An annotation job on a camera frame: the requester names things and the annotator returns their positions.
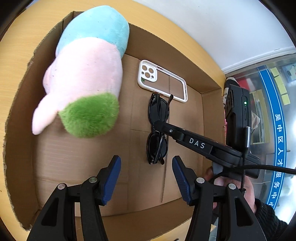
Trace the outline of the black sunglasses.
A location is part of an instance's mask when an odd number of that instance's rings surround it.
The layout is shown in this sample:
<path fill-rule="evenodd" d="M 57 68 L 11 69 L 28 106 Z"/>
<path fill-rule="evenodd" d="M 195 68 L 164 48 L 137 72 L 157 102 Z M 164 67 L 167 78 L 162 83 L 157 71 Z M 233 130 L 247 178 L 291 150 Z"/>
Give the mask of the black sunglasses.
<path fill-rule="evenodd" d="M 151 124 L 151 133 L 147 139 L 147 161 L 149 164 L 160 162 L 163 165 L 165 163 L 168 141 L 156 123 L 166 123 L 169 119 L 169 106 L 173 97 L 171 94 L 168 101 L 166 101 L 159 93 L 152 93 L 149 100 L 148 119 Z"/>

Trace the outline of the grey black cloth bag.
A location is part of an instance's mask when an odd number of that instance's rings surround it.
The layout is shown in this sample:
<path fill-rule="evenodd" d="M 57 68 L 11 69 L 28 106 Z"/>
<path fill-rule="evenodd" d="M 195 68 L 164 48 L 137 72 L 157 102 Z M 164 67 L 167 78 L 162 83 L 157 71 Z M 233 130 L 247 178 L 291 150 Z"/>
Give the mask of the grey black cloth bag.
<path fill-rule="evenodd" d="M 226 81 L 224 83 L 224 91 L 222 96 L 223 106 L 226 108 L 227 100 L 229 99 L 228 96 L 230 96 L 230 87 L 231 86 L 240 87 L 239 83 L 234 77 L 228 77 L 226 78 Z M 255 114 L 253 111 L 251 112 L 251 128 L 252 130 L 255 130 L 258 128 L 259 124 L 261 122 L 260 117 Z"/>

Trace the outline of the yellow sticky note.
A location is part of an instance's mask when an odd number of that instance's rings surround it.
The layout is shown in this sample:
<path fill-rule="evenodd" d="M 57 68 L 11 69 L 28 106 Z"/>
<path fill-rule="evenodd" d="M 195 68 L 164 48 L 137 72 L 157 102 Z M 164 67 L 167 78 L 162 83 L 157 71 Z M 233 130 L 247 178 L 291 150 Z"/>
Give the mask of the yellow sticky note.
<path fill-rule="evenodd" d="M 280 91 L 280 94 L 281 95 L 286 94 L 287 89 L 285 87 L 285 84 L 283 83 L 283 80 L 282 80 L 281 76 L 278 75 L 274 79 L 276 81 L 276 84 L 277 84 L 278 90 Z"/>
<path fill-rule="evenodd" d="M 276 67 L 271 68 L 270 70 L 274 77 L 277 77 L 280 74 Z"/>
<path fill-rule="evenodd" d="M 288 94 L 283 94 L 281 96 L 281 98 L 282 98 L 283 105 L 289 105 L 290 104 L 290 98 L 289 98 Z"/>

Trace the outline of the shallow brown cardboard box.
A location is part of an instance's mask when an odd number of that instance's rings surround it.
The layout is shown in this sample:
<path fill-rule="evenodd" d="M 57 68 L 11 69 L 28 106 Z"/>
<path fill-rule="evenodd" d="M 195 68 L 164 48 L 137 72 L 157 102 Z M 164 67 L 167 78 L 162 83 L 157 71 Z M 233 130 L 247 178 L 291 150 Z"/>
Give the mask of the shallow brown cardboard box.
<path fill-rule="evenodd" d="M 1 219 L 17 240 L 25 240 L 43 204 L 64 182 L 79 184 L 98 173 L 114 155 L 121 157 L 121 172 L 112 199 L 101 209 L 108 236 L 112 228 L 129 235 L 160 235 L 192 216 L 175 181 L 171 160 L 178 155 L 197 174 L 210 166 L 201 155 L 169 139 L 165 164 L 147 162 L 146 143 L 151 126 L 147 117 L 151 93 L 136 82 L 142 59 L 152 61 L 184 78 L 189 99 L 172 101 L 169 122 L 223 143 L 225 141 L 222 88 L 225 75 L 202 47 L 166 18 L 163 27 L 150 29 L 129 20 L 130 39 L 123 57 L 120 112 L 113 130 L 101 137 L 75 138 L 56 118 L 40 136 L 30 131 L 33 110 L 44 96 L 41 84 L 62 30 L 78 13 L 58 18 L 56 25 L 34 30 L 25 27 L 33 47 L 16 37 L 16 28 L 29 18 L 23 13 L 1 41 L 1 105 L 5 128 L 4 173 L 1 178 Z"/>

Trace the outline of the white clear phone case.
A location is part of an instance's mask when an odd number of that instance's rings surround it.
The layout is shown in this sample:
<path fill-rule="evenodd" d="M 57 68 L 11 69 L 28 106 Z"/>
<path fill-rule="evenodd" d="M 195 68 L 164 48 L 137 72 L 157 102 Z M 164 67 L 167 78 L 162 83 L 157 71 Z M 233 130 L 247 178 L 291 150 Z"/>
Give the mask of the white clear phone case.
<path fill-rule="evenodd" d="M 182 103 L 188 101 L 186 81 L 148 60 L 139 63 L 137 83 L 141 88 L 165 97 L 170 97 L 172 94 L 176 101 Z"/>

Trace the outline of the blue pink green plush toy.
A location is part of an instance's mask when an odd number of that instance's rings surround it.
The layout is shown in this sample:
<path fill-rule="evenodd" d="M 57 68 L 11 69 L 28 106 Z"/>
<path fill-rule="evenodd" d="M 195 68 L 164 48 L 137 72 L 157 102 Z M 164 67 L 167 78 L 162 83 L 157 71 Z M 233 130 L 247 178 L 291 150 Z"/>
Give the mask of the blue pink green plush toy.
<path fill-rule="evenodd" d="M 129 35 L 127 20 L 110 6 L 88 9 L 70 21 L 43 77 L 46 94 L 33 113 L 34 135 L 57 116 L 78 138 L 103 135 L 114 127 Z"/>

